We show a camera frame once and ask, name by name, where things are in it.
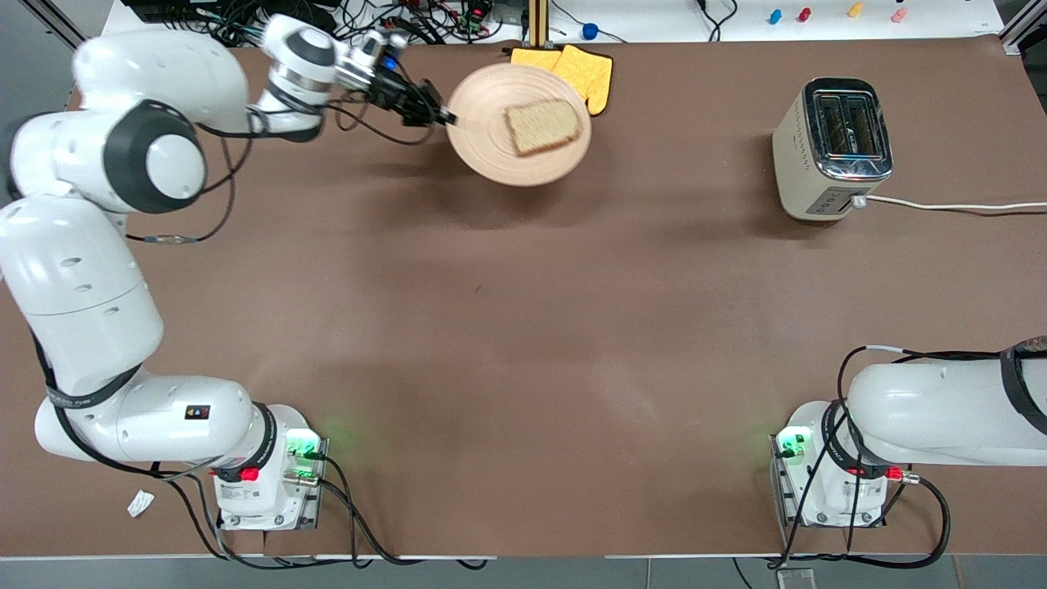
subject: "slice of bread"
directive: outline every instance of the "slice of bread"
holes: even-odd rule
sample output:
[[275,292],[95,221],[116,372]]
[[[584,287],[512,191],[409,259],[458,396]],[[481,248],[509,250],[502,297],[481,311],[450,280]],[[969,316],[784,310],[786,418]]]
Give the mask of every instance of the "slice of bread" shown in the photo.
[[508,108],[506,120],[521,156],[565,145],[582,131],[574,107],[559,98]]

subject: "brown table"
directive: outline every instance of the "brown table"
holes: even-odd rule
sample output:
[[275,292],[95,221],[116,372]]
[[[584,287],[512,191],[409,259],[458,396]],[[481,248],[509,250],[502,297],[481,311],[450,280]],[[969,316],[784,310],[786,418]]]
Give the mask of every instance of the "brown table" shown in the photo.
[[[776,197],[772,131],[807,80],[853,75],[890,128],[897,167],[881,194],[1043,200],[1047,117],[996,39],[600,50],[616,59],[610,106],[552,185],[493,184],[443,131],[416,148],[333,126],[308,144],[258,142],[219,236],[132,245],[166,323],[149,368],[302,410],[397,553],[770,553],[766,436],[834,394],[846,352],[998,349],[1044,332],[1042,217],[874,203],[815,226]],[[261,88],[267,60],[240,58]],[[448,94],[505,59],[407,58]],[[131,225],[198,234],[223,205],[215,194]],[[200,552],[170,490],[37,447],[41,379],[0,299],[0,553]],[[919,472],[952,504],[951,551],[1047,552],[1047,471]],[[139,488],[158,499],[131,521]],[[933,545],[929,494],[907,496],[859,550]],[[344,521],[331,505],[319,530],[264,549],[347,553]],[[797,548],[842,538],[804,530]],[[261,550],[260,535],[241,542]]]

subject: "wooden plate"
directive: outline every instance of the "wooden plate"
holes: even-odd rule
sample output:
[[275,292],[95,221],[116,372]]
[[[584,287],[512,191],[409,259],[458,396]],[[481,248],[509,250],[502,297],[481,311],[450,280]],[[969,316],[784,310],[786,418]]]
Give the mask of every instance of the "wooden plate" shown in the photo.
[[[570,143],[526,157],[516,155],[506,109],[563,98],[575,107],[581,134]],[[490,65],[469,74],[447,101],[458,122],[447,135],[459,157],[495,182],[536,186],[558,180],[578,165],[593,136],[585,103],[561,77],[544,69],[515,64]]]

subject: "toaster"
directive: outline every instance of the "toaster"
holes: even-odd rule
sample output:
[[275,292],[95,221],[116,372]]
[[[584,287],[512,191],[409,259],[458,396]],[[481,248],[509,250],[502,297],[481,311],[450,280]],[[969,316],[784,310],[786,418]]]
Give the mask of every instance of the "toaster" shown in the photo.
[[872,86],[818,77],[803,87],[772,139],[782,207],[807,221],[836,221],[891,175],[891,145]]

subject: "yellow glove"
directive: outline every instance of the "yellow glove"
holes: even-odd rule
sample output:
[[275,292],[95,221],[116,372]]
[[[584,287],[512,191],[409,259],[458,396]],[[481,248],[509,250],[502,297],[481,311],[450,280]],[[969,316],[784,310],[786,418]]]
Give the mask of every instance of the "yellow glove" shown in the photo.
[[567,45],[563,51],[513,49],[509,60],[514,64],[533,65],[559,75],[586,103],[589,114],[596,116],[607,108],[610,96],[610,74],[615,62],[610,58],[583,51]]

